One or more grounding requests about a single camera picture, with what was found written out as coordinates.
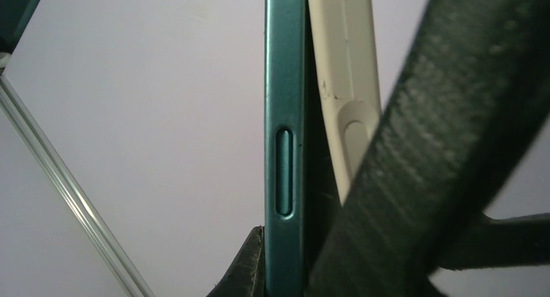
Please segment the white wall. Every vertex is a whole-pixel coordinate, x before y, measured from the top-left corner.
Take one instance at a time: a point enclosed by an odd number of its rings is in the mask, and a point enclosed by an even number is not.
[[[42,0],[6,76],[157,296],[263,224],[264,0]]]
[[[1,110],[0,162],[0,296],[126,296]]]

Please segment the white phone case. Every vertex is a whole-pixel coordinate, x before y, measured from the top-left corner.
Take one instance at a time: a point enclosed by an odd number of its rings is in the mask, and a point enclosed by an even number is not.
[[[323,118],[340,202],[381,107],[371,0],[308,0]]]

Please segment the silver metal rail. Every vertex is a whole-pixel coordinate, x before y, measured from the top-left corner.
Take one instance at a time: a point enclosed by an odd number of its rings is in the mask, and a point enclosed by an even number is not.
[[[0,107],[42,166],[59,194],[90,238],[113,275],[130,297],[154,297],[153,292],[101,219],[59,154],[5,76],[0,75]]]

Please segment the teal smartphone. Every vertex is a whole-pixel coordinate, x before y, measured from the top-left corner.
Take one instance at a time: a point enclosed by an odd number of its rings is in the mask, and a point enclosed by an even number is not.
[[[307,0],[265,0],[265,290],[304,289]]]

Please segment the phone case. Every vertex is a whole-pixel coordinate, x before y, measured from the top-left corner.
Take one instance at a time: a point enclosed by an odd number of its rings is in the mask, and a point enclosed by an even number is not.
[[[265,0],[267,296],[303,295],[307,0]]]
[[[308,0],[323,118],[343,204],[379,121],[371,0]]]

